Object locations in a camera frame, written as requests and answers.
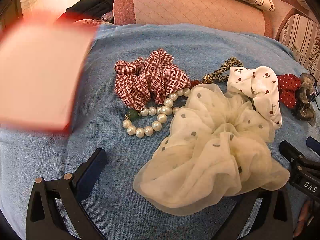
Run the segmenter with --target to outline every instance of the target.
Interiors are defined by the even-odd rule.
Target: blue fabric surface
[[[139,139],[127,135],[122,127],[127,107],[113,92],[113,66],[120,59],[132,61],[138,56],[147,57],[159,47],[172,54],[173,63],[184,69],[191,79],[201,79],[231,56],[247,68],[265,65],[276,74],[297,76],[306,72],[292,59],[287,47],[255,34],[189,24],[102,25],[85,64],[71,136],[0,129],[0,209],[22,239],[25,239],[25,218],[34,179],[39,176],[45,180],[59,179],[66,172],[74,172],[97,147],[109,153],[109,164],[83,206],[108,239],[210,239],[223,224],[235,205],[230,198],[223,198],[217,205],[196,214],[176,217],[157,210],[132,188],[136,173],[169,135],[169,122],[151,137]],[[219,86],[226,91],[225,84]],[[279,143],[287,140],[307,157],[318,160],[305,140],[308,136],[320,140],[319,122],[312,128],[307,122],[294,119],[282,104],[281,111],[282,128],[276,131],[275,141],[269,145],[273,157],[289,167],[278,150]],[[134,124],[144,127],[154,118],[148,116]],[[290,185],[287,189],[296,223],[306,196]],[[76,235],[65,212],[63,217]]]

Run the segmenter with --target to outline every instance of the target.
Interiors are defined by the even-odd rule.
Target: red polka dot scrunchie
[[[285,74],[277,76],[279,101],[290,109],[294,108],[297,103],[294,92],[301,86],[301,81],[293,74]]]

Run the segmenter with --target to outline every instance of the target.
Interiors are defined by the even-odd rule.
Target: pearl
[[[162,128],[162,124],[158,121],[154,121],[151,126],[155,131],[160,131]]]
[[[177,94],[178,94],[179,97],[183,96],[183,89],[179,89],[177,91]]]
[[[167,107],[172,107],[173,106],[173,100],[170,98],[166,98],[163,102],[163,104]]]
[[[144,128],[144,134],[147,136],[153,135],[153,128],[151,126],[146,126]]]
[[[153,106],[150,106],[150,107],[149,107],[149,109],[148,109],[149,115],[153,116],[153,115],[156,114],[156,112],[157,112],[157,110],[156,110],[155,107],[153,107]]]
[[[148,108],[143,108],[143,110],[141,110],[141,115],[142,116],[147,116],[148,115]]]
[[[172,113],[173,113],[173,114],[176,114],[176,112],[177,112],[179,109],[180,109],[180,108],[179,108],[179,107],[177,107],[177,106],[176,106],[176,107],[174,107],[174,108],[172,109]]]
[[[158,106],[156,111],[157,111],[157,114],[161,114],[161,106]]]
[[[161,114],[165,114],[165,115],[172,114],[172,108],[167,107],[167,106],[162,106],[161,107]]]
[[[157,120],[160,122],[160,123],[165,123],[168,118],[165,114],[159,114],[158,117],[157,117]]]
[[[130,125],[128,128],[127,128],[127,133],[129,134],[129,135],[134,135],[135,134],[135,132],[136,132],[136,127],[134,126],[134,125]]]
[[[122,126],[124,127],[124,128],[128,128],[130,125],[132,125],[132,122],[130,121],[130,120],[124,120],[123,122],[122,122]]]
[[[183,95],[185,97],[188,97],[190,95],[190,93],[191,93],[191,89],[190,88],[184,88],[183,89]]]
[[[178,99],[178,94],[176,92],[168,95],[168,98],[171,99],[172,101],[175,101]]]
[[[136,130],[136,136],[137,136],[138,138],[142,138],[142,137],[144,136],[144,130],[143,130],[143,128],[138,128],[138,129]]]

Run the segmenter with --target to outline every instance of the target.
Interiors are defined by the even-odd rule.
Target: pink quilted cushion
[[[115,0],[113,13],[116,25],[191,23],[272,37],[265,13],[239,0]]]

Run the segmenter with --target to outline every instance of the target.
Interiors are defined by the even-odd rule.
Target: metal screw
[[[41,177],[36,178],[36,183],[40,183],[42,181]]]
[[[72,174],[71,173],[66,173],[66,174],[64,174],[63,178],[66,179],[66,180],[71,179],[72,178]]]

